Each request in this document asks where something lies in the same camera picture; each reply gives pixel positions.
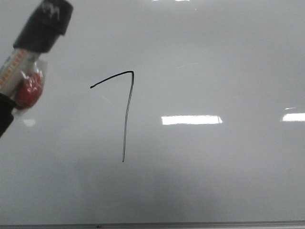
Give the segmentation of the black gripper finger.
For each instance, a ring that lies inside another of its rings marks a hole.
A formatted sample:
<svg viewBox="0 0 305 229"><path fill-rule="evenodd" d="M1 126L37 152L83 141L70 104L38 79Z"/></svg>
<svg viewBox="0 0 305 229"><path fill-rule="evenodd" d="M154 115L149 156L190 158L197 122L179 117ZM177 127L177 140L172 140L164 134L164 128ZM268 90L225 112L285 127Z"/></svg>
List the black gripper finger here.
<svg viewBox="0 0 305 229"><path fill-rule="evenodd" d="M15 49L47 53L66 33L73 6L66 0L43 0L33 11L13 44Z"/></svg>

